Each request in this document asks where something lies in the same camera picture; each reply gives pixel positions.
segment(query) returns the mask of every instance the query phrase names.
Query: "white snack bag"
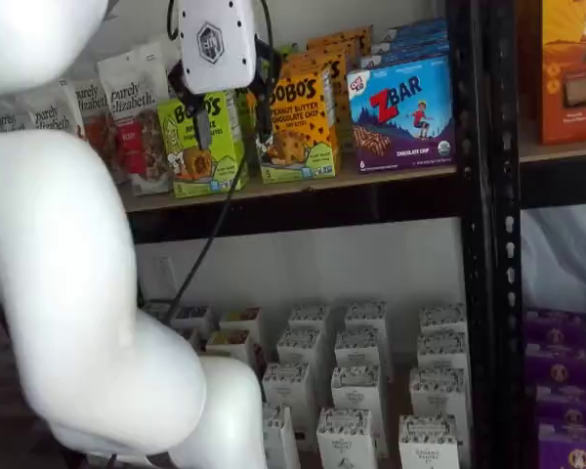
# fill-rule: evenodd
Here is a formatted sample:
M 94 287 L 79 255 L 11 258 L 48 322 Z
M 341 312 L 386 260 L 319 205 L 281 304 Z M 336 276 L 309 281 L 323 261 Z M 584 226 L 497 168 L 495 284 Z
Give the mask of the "white snack bag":
M 159 43 L 98 63 L 135 195 L 171 190 L 158 104 L 169 100 Z
M 76 91 L 66 80 L 22 93 L 18 101 L 28 112 L 36 129 L 61 130 L 86 140 Z
M 76 98 L 85 125 L 89 145 L 105 163 L 115 184 L 128 179 L 118 145 L 117 127 L 108 108 L 105 90 L 100 80 L 82 80 L 74 83 Z

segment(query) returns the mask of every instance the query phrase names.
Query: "cookie image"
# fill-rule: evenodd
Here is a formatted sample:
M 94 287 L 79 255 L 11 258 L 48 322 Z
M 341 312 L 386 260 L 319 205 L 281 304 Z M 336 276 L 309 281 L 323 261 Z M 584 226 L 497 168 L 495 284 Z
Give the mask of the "cookie image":
M 185 149 L 183 162 L 185 171 L 192 180 L 210 177 L 213 163 L 209 149 Z

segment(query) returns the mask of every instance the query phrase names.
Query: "white robot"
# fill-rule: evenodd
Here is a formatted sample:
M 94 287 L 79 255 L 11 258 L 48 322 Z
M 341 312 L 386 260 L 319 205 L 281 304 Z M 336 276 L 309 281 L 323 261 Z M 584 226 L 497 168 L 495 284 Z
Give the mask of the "white robot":
M 251 4 L 233 5 L 179 6 L 197 21 L 181 17 L 191 38 L 207 22 L 240 18 L 231 37 L 219 28 L 245 63 L 200 63 L 199 52 L 191 55 L 199 45 L 188 45 L 193 52 L 183 45 L 195 60 L 193 93 L 204 91 L 200 83 L 232 88 L 253 77 Z M 0 96 L 57 79 L 105 9 L 106 0 L 1 0 Z M 225 67 L 244 73 L 228 83 Z M 139 311 L 136 279 L 122 202 L 91 148 L 60 132 L 0 134 L 0 302 L 30 406 L 63 445 L 81 452 L 152 467 L 230 469 L 242 461 L 264 469 L 254 373 L 234 360 L 199 358 Z

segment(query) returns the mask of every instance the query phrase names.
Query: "white wall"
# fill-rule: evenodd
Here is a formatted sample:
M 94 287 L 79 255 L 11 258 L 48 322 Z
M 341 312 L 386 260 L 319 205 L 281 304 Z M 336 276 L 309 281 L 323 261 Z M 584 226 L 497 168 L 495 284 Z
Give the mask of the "white wall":
M 170 256 L 181 280 L 203 242 L 137 246 L 145 297 L 166 294 L 155 258 Z M 296 302 L 383 299 L 403 360 L 415 350 L 419 308 L 464 301 L 461 252 L 457 219 L 221 238 L 184 299 L 210 304 L 218 315 L 261 306 L 272 341 Z

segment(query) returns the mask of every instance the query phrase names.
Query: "cartoon character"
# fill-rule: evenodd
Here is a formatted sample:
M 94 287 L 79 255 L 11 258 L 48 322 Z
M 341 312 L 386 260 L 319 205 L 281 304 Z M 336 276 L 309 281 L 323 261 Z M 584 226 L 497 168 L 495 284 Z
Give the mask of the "cartoon character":
M 428 130 L 430 129 L 430 124 L 423 119 L 433 120 L 432 117 L 428 117 L 426 115 L 426 107 L 428 105 L 425 101 L 419 102 L 419 108 L 414 112 L 408 114 L 408 117 L 414 117 L 414 127 L 419 129 L 419 138 L 420 139 L 427 139 L 428 138 Z

